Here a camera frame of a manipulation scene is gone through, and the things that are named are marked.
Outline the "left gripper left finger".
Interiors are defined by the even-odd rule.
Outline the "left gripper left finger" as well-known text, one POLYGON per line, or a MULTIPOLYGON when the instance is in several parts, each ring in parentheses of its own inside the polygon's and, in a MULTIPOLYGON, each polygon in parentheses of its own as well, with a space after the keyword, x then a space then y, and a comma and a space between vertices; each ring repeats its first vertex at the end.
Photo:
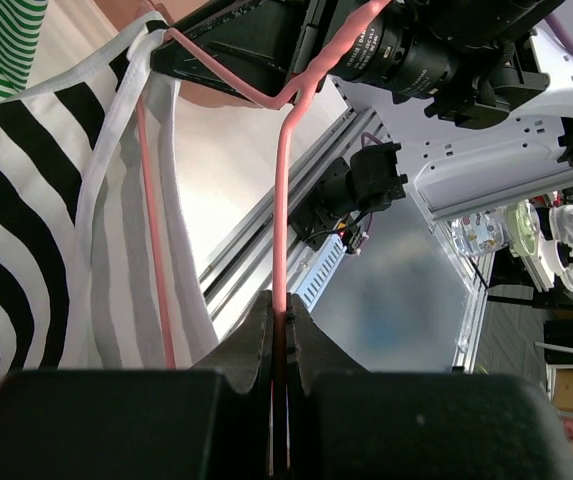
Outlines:
POLYGON ((272 292, 264 290, 241 324, 190 371, 218 373, 239 395, 249 395, 256 386, 263 389, 272 380, 273 324, 272 292))

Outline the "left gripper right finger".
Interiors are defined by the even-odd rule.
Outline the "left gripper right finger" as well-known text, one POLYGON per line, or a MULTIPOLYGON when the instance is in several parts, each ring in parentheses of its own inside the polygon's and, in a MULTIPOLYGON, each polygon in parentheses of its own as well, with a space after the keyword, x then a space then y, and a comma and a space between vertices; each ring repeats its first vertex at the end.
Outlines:
POLYGON ((303 299, 287 295, 287 387, 292 395, 309 395, 315 379, 326 373, 367 373, 314 322, 303 299))

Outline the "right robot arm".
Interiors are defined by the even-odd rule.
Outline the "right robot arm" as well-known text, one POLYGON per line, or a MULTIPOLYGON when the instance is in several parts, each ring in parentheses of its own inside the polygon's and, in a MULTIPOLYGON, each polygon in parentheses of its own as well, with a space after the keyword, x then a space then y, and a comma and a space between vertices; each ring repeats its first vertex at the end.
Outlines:
POLYGON ((172 25, 159 74, 271 109, 327 76, 377 87, 395 104, 471 136, 444 147, 392 144, 333 167, 289 217, 319 249, 347 213, 404 194, 398 161, 434 221, 573 182, 573 40, 553 1, 210 1, 172 25))

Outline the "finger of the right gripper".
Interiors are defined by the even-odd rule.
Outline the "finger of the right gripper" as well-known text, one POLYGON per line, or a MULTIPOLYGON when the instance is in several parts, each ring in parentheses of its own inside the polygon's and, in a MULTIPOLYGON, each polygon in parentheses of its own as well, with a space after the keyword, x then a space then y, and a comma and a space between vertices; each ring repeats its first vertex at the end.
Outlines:
POLYGON ((285 84, 286 1, 209 1, 172 27, 232 71, 274 97, 285 84))

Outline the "black white striped tank top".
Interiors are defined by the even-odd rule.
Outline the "black white striped tank top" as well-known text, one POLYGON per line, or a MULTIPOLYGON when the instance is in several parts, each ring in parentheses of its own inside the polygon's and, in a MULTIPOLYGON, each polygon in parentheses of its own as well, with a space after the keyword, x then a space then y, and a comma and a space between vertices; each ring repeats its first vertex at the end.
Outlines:
POLYGON ((0 380, 37 368, 186 368, 218 342, 179 196, 181 85, 151 12, 0 103, 0 380))

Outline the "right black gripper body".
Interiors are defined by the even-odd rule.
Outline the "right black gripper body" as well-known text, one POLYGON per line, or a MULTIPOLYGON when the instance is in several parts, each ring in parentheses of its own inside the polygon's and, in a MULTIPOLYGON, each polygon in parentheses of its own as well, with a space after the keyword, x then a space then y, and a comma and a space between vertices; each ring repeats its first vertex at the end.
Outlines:
POLYGON ((285 84, 302 74, 309 63, 332 40, 346 18, 365 1, 286 1, 290 8, 287 29, 285 84))

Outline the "pink wire hanger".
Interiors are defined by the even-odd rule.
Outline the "pink wire hanger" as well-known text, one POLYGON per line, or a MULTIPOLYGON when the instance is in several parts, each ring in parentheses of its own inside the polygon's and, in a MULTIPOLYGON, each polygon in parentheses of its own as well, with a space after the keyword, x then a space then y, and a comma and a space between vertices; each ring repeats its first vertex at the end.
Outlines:
POLYGON ((309 63, 308 68, 274 97, 268 96, 227 69, 211 57, 188 37, 171 27, 164 31, 165 41, 175 42, 193 55, 208 70, 227 85, 255 104, 278 110, 293 98, 297 101, 282 123, 276 154, 275 200, 273 214, 273 265, 272 265, 272 305, 274 310, 273 358, 274 367, 286 365, 286 314, 287 314, 287 214, 288 214, 288 175, 291 139, 295 128, 310 108, 320 80, 333 68, 353 45, 357 37, 365 31, 381 11, 388 5, 386 0, 371 0, 353 13, 338 29, 332 40, 309 63))

